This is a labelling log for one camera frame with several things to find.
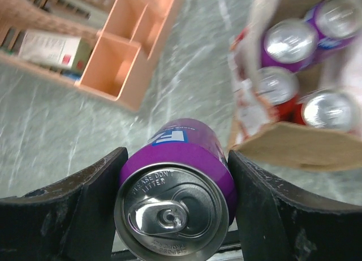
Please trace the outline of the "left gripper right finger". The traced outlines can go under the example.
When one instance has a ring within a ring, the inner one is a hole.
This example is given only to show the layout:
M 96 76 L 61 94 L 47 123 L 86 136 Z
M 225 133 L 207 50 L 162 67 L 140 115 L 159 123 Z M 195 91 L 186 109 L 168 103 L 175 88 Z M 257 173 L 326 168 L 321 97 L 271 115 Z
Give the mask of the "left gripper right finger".
M 231 150 L 244 260 L 361 260 L 361 206 L 311 193 Z

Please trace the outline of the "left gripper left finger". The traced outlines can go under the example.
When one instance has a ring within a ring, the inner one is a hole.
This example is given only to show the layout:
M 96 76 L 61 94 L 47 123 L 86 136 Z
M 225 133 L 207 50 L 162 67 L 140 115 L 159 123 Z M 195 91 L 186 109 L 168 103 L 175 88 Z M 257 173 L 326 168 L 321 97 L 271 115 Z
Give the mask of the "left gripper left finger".
M 110 260 L 119 147 L 93 165 L 22 197 L 1 199 L 1 260 Z

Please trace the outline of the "canvas bag brown printed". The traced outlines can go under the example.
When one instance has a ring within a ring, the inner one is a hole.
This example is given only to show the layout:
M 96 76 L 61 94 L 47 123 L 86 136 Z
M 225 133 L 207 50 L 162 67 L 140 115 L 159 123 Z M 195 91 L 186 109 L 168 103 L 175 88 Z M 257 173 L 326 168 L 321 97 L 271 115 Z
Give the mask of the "canvas bag brown printed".
M 258 91 L 264 33 L 282 20 L 304 20 L 321 1 L 252 0 L 246 26 L 229 54 L 236 106 L 231 147 L 247 158 L 306 171 L 361 167 L 361 120 L 351 133 L 296 124 L 294 112 L 290 121 L 279 121 L 277 109 Z M 361 32 L 342 49 L 316 49 L 312 62 L 294 74 L 299 81 L 297 102 L 316 90 L 338 89 L 352 95 L 361 114 Z

